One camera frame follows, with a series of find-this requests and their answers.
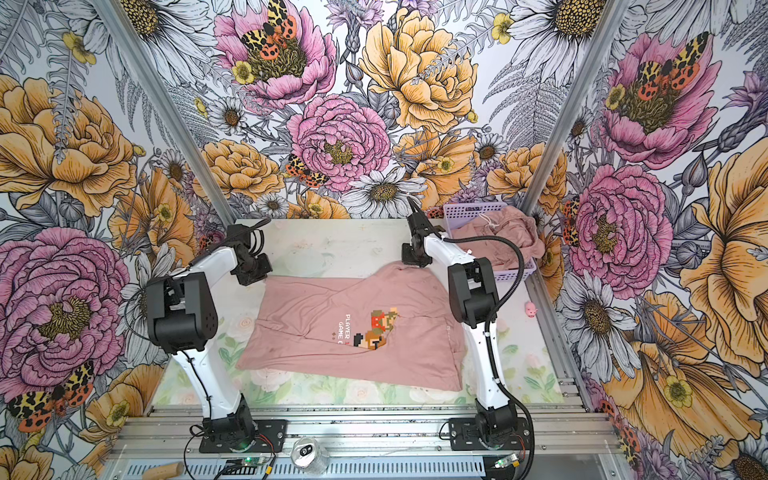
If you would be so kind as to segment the lavender plastic laundry basket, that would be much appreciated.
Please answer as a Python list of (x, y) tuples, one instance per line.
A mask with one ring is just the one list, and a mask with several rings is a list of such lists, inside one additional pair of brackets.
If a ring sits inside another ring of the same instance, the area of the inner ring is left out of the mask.
[(451, 238), (493, 235), (516, 244), (526, 260), (522, 280), (536, 270), (535, 258), (544, 252), (535, 221), (504, 202), (445, 204), (447, 235)]

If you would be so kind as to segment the pink printed t-shirt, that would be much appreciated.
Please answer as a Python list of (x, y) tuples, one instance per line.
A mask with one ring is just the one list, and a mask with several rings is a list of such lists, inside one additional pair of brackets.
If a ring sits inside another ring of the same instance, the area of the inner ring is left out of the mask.
[(367, 278), (269, 277), (237, 367), (458, 392), (465, 355), (440, 280), (394, 262)]

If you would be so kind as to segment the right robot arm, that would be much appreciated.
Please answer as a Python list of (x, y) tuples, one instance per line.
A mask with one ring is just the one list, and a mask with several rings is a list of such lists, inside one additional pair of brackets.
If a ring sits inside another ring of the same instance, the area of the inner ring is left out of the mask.
[(486, 445), (499, 445), (517, 429), (519, 415), (501, 372), (496, 320), (521, 279), (516, 278), (508, 292), (500, 296), (491, 262), (460, 247), (475, 239), (442, 236), (418, 204), (409, 204), (412, 212), (406, 220), (410, 241), (402, 245), (401, 259), (406, 265), (420, 268), (436, 261), (446, 266), (450, 310), (463, 328), (475, 365), (476, 431)]

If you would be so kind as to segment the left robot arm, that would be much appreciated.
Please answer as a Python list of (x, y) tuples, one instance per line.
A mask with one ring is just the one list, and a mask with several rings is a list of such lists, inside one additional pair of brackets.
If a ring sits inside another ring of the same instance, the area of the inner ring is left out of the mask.
[(228, 276), (242, 286), (267, 277), (272, 266), (263, 252), (263, 228), (269, 223), (265, 218), (252, 226), (229, 226), (222, 241), (188, 266), (145, 287), (149, 341), (181, 366), (200, 400), (203, 453), (274, 449), (252, 419), (244, 394), (229, 378), (220, 358), (216, 345), (219, 315), (211, 292), (212, 286)]

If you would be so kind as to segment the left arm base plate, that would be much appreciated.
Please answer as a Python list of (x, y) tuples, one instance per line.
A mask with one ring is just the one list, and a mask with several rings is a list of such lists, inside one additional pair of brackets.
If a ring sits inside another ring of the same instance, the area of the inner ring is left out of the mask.
[(204, 454), (279, 453), (286, 438), (286, 420), (213, 420), (204, 427), (198, 451)]

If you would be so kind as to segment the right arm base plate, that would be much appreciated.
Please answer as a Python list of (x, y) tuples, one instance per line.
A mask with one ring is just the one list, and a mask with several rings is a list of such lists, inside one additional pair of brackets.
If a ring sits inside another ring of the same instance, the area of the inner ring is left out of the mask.
[(449, 442), (452, 451), (520, 451), (530, 446), (532, 434), (529, 422), (523, 418), (519, 418), (517, 430), (490, 435), (487, 439), (482, 438), (474, 418), (450, 418), (445, 431), (440, 432), (440, 436)]

